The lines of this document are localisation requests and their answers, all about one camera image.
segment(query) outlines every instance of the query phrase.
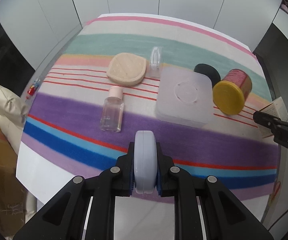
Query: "purple stripe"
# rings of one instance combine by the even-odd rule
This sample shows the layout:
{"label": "purple stripe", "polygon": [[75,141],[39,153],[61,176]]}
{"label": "purple stripe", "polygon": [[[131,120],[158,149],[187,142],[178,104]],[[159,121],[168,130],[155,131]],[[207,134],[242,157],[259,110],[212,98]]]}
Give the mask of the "purple stripe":
{"label": "purple stripe", "polygon": [[[78,161],[72,160],[65,155],[58,153],[39,141],[35,140],[31,136],[26,133],[22,134],[21,141],[25,143],[29,148],[34,150],[36,153],[41,155],[46,160],[52,162],[56,166],[72,173],[73,175],[81,175],[84,178],[90,178],[98,176],[101,173],[101,170],[95,169],[93,167],[87,166]],[[260,197],[264,195],[269,195],[272,193],[274,187],[274,183],[266,184],[263,186],[252,187],[252,188],[242,188],[242,189],[234,189],[232,192],[239,200],[247,200],[255,197]],[[161,198],[158,196],[156,190],[152,194],[137,194],[134,190],[132,193],[132,197],[146,199],[156,202],[164,202],[164,203],[174,203],[173,197],[164,197]]]}
{"label": "purple stripe", "polygon": [[247,200],[273,193],[274,183],[265,184],[258,187],[232,189],[233,194],[240,200]]}
{"label": "purple stripe", "polygon": [[84,136],[128,148],[137,130],[151,130],[174,159],[228,166],[277,166],[278,146],[128,112],[119,133],[99,129],[102,107],[38,93],[30,114]]}

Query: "blue stripe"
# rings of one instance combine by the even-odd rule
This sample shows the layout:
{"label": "blue stripe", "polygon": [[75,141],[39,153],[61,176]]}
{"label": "blue stripe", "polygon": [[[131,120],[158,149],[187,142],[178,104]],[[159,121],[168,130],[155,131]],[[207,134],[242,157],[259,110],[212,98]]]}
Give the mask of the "blue stripe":
{"label": "blue stripe", "polygon": [[[110,158],[91,150],[87,150],[85,148],[79,147],[71,142],[68,142],[64,139],[61,139],[47,131],[36,127],[30,122],[27,122],[24,127],[24,132],[29,136],[35,138],[39,142],[48,146],[49,148],[61,153],[63,155],[68,156],[71,159],[77,160],[86,165],[95,167],[100,170],[105,170],[109,167],[112,167],[116,163],[116,158]],[[237,189],[237,188],[248,188],[248,187],[256,187],[265,185],[271,182],[274,182],[275,174],[271,175],[263,175],[263,176],[253,176],[253,177],[226,177],[226,176],[218,176],[226,187],[229,189]]]}
{"label": "blue stripe", "polygon": [[104,146],[101,146],[101,145],[98,145],[98,144],[95,144],[92,142],[88,142],[88,141],[85,141],[81,138],[67,134],[67,133],[62,132],[60,130],[57,130],[53,127],[50,127],[46,124],[43,124],[43,123],[41,123],[41,122],[31,118],[31,117],[28,117],[26,122],[29,122],[29,123],[33,124],[34,126],[44,130],[45,132],[50,133],[50,134],[52,134],[52,135],[54,135],[54,136],[56,136],[62,140],[67,141],[67,142],[70,142],[70,143],[72,143],[78,147],[81,147],[81,148],[88,150],[88,151],[91,151],[91,152],[98,153],[100,155],[105,155],[106,157],[109,157],[112,159],[117,159],[119,156],[125,154],[123,152],[113,150],[111,148],[104,147]]}
{"label": "blue stripe", "polygon": [[276,174],[276,169],[269,170],[225,170],[225,169],[214,169],[205,167],[196,167],[177,164],[176,166],[181,167],[188,171],[193,176],[207,177],[209,175],[214,175],[216,177],[254,177],[263,175],[274,175]]}
{"label": "blue stripe", "polygon": [[116,159],[83,149],[68,141],[60,139],[31,123],[26,123],[23,132],[48,146],[52,150],[62,153],[69,158],[100,170],[106,170],[116,163]]}

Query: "pink bottle cap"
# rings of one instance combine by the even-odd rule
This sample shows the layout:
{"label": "pink bottle cap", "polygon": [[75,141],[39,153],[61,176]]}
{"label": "pink bottle cap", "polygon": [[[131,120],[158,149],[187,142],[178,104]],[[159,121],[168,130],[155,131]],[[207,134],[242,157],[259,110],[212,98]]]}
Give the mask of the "pink bottle cap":
{"label": "pink bottle cap", "polygon": [[119,86],[112,86],[108,91],[109,97],[115,97],[122,100],[123,98],[123,88]]}

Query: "yellow lid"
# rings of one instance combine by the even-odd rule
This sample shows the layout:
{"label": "yellow lid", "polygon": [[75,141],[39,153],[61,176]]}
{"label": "yellow lid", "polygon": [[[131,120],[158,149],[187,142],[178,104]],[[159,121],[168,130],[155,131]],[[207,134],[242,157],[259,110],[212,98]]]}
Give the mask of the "yellow lid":
{"label": "yellow lid", "polygon": [[239,114],[245,104],[242,90],[233,82],[225,80],[214,86],[213,101],[227,115]]}

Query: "striped blanket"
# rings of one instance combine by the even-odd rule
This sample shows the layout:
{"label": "striped blanket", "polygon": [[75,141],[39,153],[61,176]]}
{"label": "striped blanket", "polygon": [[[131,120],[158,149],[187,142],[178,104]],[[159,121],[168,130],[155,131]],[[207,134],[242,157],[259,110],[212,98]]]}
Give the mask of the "striped blanket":
{"label": "striped blanket", "polygon": [[[149,59],[163,47],[164,67],[193,69],[206,63],[221,77],[244,70],[253,83],[242,112],[226,116],[214,105],[212,122],[201,129],[162,122],[154,114],[159,80],[145,77],[124,88],[120,133],[99,122],[108,89],[106,70],[114,55]],[[240,199],[269,195],[279,163],[278,146],[262,139],[252,113],[271,101],[263,71],[248,47],[190,22],[158,16],[104,15],[89,22],[57,60],[38,91],[22,142],[64,170],[86,178],[114,166],[137,130],[151,130],[164,154],[194,176],[217,176]],[[135,197],[152,199],[154,196]]]}

